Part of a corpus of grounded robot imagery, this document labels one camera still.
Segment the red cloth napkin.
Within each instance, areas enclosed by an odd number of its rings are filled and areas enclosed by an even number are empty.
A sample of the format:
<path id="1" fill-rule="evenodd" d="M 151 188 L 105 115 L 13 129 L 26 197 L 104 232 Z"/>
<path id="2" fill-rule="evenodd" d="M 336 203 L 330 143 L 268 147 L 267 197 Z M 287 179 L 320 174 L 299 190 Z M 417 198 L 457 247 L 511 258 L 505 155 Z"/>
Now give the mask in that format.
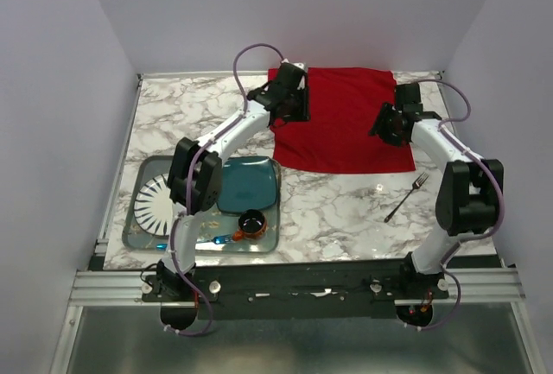
<path id="1" fill-rule="evenodd" d="M 382 104 L 393 101 L 396 84 L 390 71 L 309 68 L 310 120 L 277 122 L 272 157 L 286 168 L 323 174 L 413 171 L 409 145 L 394 147 L 369 135 Z"/>

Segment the dark metal fork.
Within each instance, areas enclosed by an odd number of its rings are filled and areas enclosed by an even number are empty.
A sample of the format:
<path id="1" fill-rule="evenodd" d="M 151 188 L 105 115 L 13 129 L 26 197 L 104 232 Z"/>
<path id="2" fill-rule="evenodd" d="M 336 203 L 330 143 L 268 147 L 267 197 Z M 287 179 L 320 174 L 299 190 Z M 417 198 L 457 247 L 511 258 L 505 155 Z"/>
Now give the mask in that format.
<path id="1" fill-rule="evenodd" d="M 404 204 L 404 202 L 417 190 L 419 190 L 423 184 L 427 181 L 429 178 L 428 173 L 421 173 L 411 184 L 411 189 L 409 192 L 403 197 L 403 199 L 397 204 L 397 206 L 385 217 L 384 222 L 388 223 L 394 215 L 397 213 L 397 211 L 400 209 L 400 207 Z"/>

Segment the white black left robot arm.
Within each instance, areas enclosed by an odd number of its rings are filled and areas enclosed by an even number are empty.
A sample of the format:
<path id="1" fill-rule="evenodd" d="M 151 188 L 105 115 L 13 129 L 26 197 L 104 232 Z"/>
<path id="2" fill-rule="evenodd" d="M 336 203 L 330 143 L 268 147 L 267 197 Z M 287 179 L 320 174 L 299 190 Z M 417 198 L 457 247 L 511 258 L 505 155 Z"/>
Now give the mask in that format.
<path id="1" fill-rule="evenodd" d="M 188 273 L 195 266 L 200 224 L 221 193 L 228 158 L 260 131 L 309 119 L 308 69 L 283 60 L 273 79 L 247 93 L 243 109 L 201 138 L 177 143 L 167 181 L 174 218 L 166 253 L 156 265 L 170 299 L 180 301 L 199 290 Z"/>

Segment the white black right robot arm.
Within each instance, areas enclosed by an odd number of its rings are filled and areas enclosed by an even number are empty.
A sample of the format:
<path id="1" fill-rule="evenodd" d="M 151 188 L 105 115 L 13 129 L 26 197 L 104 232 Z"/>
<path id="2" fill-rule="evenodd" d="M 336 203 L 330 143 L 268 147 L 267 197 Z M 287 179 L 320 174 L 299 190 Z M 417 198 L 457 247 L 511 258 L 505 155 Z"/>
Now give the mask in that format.
<path id="1" fill-rule="evenodd" d="M 442 172 L 435 201 L 436 224 L 406 258 L 397 277 L 399 291 L 418 297 L 429 287 L 428 276 L 444 273 L 446 263 L 467 242 L 491 238 L 505 216 L 503 164 L 474 153 L 445 127 L 436 113 L 400 111 L 384 103 L 369 134 L 401 147 L 414 143 Z"/>

